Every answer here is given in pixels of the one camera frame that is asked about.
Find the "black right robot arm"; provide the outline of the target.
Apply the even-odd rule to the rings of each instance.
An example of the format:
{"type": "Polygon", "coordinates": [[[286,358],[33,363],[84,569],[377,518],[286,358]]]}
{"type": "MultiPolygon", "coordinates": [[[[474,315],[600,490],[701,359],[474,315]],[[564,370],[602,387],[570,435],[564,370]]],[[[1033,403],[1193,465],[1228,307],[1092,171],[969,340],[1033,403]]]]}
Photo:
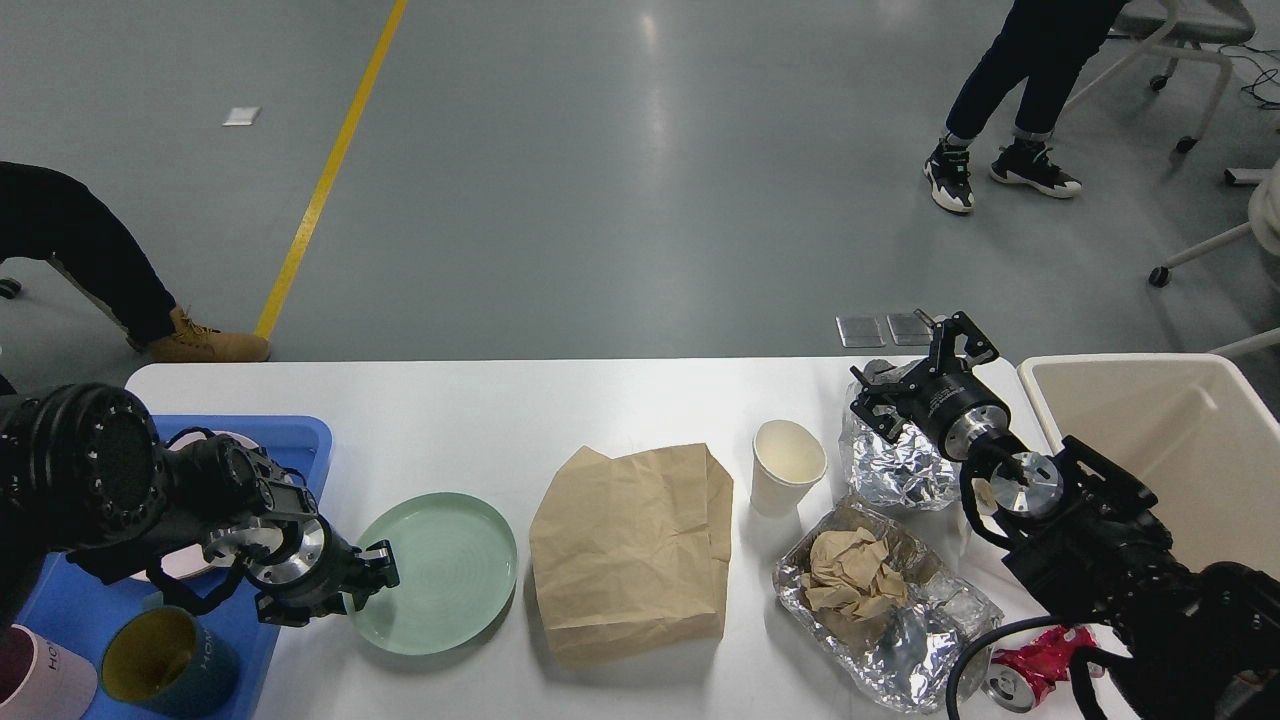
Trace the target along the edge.
{"type": "Polygon", "coordinates": [[[1010,410],[975,377],[998,352],[965,313],[916,316],[927,355],[896,366],[854,366],[850,410],[888,443],[915,427],[960,466],[969,527],[1004,550],[1004,565],[1044,609],[970,642],[945,687],[948,717],[972,659],[996,641],[1039,626],[1110,626],[1125,646],[1069,657],[1071,692],[1085,719],[1102,719],[1088,669],[1107,671],[1142,719],[1275,719],[1279,669],[1277,582],[1220,561],[1192,571],[1153,514],[1156,495],[1075,437],[1053,456],[1024,445],[1010,410]]]}

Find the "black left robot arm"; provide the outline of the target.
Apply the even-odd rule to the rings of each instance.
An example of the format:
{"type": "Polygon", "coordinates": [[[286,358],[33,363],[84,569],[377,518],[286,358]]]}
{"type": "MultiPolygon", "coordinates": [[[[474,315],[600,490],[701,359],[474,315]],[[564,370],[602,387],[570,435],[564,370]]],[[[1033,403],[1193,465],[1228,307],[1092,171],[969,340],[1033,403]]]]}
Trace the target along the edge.
{"type": "Polygon", "coordinates": [[[300,471],[265,448],[197,429],[163,443],[146,406],[101,383],[3,396],[3,624],[49,555],[105,585],[143,573],[165,605],[202,616],[239,584],[261,623],[357,612],[399,585],[385,539],[348,543],[300,471]]]}

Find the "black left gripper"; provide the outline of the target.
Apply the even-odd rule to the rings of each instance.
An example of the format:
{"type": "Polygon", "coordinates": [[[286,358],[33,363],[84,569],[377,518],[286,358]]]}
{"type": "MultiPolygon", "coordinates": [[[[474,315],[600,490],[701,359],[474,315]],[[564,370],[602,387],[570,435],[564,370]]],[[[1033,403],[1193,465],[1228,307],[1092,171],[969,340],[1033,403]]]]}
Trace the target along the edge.
{"type": "Polygon", "coordinates": [[[358,548],[323,518],[289,529],[282,551],[279,559],[252,562],[248,569],[257,591],[256,616],[264,624],[306,626],[317,618],[360,612],[371,591],[401,584],[389,541],[358,548]]]}

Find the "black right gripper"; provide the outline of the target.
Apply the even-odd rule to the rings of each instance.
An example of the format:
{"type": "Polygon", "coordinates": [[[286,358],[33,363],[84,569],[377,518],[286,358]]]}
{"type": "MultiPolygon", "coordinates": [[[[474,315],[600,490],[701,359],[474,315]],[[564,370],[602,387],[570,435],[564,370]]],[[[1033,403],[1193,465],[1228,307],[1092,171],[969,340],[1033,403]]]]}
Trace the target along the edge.
{"type": "Polygon", "coordinates": [[[896,443],[911,427],[940,454],[963,462],[979,445],[1001,445],[1012,436],[1005,401],[970,373],[1000,359],[1000,351],[964,311],[932,316],[918,311],[931,332],[924,360],[893,365],[870,360],[850,366],[856,388],[850,411],[882,439],[896,443]],[[940,375],[918,388],[923,374],[940,375]]]}

